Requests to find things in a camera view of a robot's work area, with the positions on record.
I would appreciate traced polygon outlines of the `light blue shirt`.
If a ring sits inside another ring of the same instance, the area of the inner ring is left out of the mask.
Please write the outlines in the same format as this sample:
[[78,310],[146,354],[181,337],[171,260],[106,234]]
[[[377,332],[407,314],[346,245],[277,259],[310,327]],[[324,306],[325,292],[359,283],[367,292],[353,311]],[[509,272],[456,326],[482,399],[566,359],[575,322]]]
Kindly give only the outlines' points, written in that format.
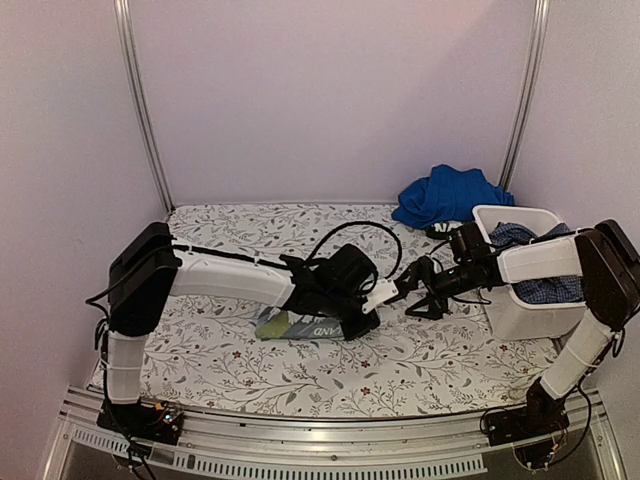
[[263,310],[256,322],[255,336],[261,340],[341,339],[341,324],[333,317],[301,315],[275,307]]

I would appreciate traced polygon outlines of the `blue pleated skirt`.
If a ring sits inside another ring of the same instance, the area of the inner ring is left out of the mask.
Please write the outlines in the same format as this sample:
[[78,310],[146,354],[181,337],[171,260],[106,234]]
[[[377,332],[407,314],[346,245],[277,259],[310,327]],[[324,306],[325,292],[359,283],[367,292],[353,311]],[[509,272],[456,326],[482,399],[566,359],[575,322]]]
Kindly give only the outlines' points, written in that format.
[[514,207],[515,197],[490,183],[477,168],[459,171],[441,164],[398,195],[393,220],[414,229],[445,221],[470,222],[477,205]]

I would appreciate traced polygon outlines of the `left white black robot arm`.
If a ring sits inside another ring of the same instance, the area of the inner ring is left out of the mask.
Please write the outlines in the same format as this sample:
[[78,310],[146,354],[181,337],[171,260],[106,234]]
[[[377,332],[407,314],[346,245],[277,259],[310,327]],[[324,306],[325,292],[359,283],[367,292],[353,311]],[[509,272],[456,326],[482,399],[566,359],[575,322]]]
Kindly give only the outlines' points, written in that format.
[[148,412],[138,404],[144,345],[170,297],[237,299],[329,317],[351,341],[380,324],[378,314],[365,308],[365,286],[378,278],[374,263],[351,244],[328,258],[282,254],[271,261],[179,244],[167,224],[149,224],[112,262],[108,287],[86,301],[103,314],[96,344],[111,419],[128,434],[148,426]]

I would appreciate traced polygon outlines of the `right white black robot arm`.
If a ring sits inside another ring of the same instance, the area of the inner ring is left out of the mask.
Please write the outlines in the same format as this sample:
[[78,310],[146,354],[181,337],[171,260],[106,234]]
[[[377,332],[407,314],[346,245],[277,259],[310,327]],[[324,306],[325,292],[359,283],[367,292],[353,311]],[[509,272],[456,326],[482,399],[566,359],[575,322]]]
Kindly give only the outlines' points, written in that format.
[[516,340],[570,333],[566,347],[530,388],[532,401],[517,415],[517,427],[537,436],[552,424],[558,403],[596,367],[614,336],[639,308],[639,252],[621,225],[607,219],[571,228],[559,219],[533,222],[521,211],[485,218],[480,207],[470,223],[446,237],[454,265],[439,270],[423,255],[395,278],[400,298],[424,288],[409,314],[439,320],[456,296],[489,292],[489,303],[506,303],[490,319],[511,329]]

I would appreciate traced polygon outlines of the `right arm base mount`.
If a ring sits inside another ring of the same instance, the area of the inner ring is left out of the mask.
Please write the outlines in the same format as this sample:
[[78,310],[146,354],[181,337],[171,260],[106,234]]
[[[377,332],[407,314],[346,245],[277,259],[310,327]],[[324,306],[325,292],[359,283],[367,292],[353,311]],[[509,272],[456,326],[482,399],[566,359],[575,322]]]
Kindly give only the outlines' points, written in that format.
[[569,426],[565,411],[567,396],[553,398],[537,380],[526,393],[523,406],[488,409],[479,428],[491,446],[519,442],[559,432]]

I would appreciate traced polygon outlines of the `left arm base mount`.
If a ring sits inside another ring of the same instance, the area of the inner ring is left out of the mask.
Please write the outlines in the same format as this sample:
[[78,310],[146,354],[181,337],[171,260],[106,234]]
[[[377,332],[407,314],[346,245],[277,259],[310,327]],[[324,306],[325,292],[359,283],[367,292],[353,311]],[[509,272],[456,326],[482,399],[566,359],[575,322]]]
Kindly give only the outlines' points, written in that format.
[[177,445],[184,423],[184,411],[166,401],[145,405],[113,404],[105,400],[98,415],[97,426],[120,433],[128,439],[143,439],[167,445]]

